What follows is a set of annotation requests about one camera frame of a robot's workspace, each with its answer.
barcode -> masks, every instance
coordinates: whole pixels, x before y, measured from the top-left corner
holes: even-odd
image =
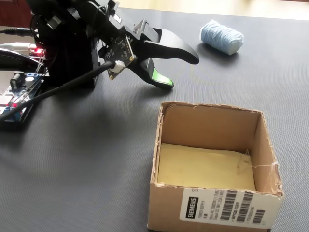
[[[245,222],[251,201],[252,201],[253,193],[245,192],[245,196],[243,197],[239,214],[237,217],[237,222]]]
[[[261,224],[265,210],[258,209],[255,213],[253,224]]]
[[[237,194],[237,191],[229,191],[229,190],[227,191],[220,220],[225,220],[225,221],[230,220],[234,202],[236,199],[236,194]]]

microcontroller board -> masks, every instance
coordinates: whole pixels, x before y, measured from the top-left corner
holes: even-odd
[[[44,82],[43,74],[38,73],[14,73],[16,78],[11,79],[11,85],[8,86],[3,95],[0,96],[0,116],[6,114],[20,104],[36,97],[41,91],[41,85]],[[20,128],[28,117],[33,105],[24,108],[6,121],[0,123],[0,129],[14,130]]]
[[[104,56],[105,61],[115,62],[117,60],[122,61],[127,67],[134,61],[134,55],[127,35],[119,36],[116,39],[112,39],[111,45],[107,48],[107,52]],[[123,69],[114,73],[111,69],[108,69],[108,75],[111,80],[115,79]]]

blue circuit board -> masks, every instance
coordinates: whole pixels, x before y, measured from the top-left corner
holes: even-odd
[[[25,79],[27,77],[32,77],[32,85],[27,86]],[[4,94],[0,97],[5,98],[5,101],[0,104],[0,115],[6,114],[11,109],[16,108],[20,104],[29,101],[30,99],[37,96],[38,91],[40,90],[41,84],[43,83],[42,74],[37,73],[23,73],[23,83],[16,90],[12,90],[12,87],[9,86]],[[16,113],[13,117],[10,117],[5,121],[5,123],[21,123],[27,117],[31,107],[24,108],[21,112]]]

white connector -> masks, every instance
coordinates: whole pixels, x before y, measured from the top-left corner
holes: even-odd
[[[111,69],[114,73],[120,73],[126,67],[125,63],[120,60],[115,61],[115,67]]]
[[[4,43],[0,44],[0,48],[5,48],[14,51],[29,51],[29,49],[34,49],[37,46],[32,43]]]

yellow foam pad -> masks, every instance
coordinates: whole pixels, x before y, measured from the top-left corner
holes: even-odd
[[[235,151],[161,144],[158,182],[255,191],[250,156]]]

